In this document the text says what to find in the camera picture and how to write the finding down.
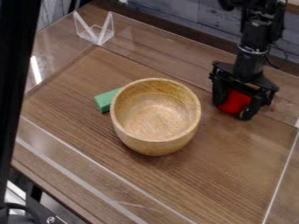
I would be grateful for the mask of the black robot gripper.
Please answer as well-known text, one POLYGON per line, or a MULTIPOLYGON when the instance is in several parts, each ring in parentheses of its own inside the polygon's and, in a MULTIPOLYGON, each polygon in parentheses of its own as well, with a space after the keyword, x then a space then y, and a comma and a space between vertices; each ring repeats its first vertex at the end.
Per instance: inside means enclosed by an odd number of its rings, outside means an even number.
POLYGON ((212 83, 212 103, 220 106, 231 89, 251 97, 249 104, 237 114, 237 119, 248 121, 263 106, 269 106, 279 91, 277 85, 264 76, 264 54, 237 52, 235 63, 215 60, 209 79, 212 83))

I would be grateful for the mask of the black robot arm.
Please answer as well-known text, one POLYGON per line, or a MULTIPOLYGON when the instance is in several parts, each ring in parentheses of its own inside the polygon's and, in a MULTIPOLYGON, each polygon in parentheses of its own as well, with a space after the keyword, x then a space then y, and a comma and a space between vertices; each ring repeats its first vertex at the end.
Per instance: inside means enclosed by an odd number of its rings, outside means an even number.
POLYGON ((269 106, 279 86, 264 76, 271 45, 283 37, 287 0, 219 0, 225 11, 241 9, 237 57, 232 64, 215 60, 209 79, 212 104, 248 121, 269 106))

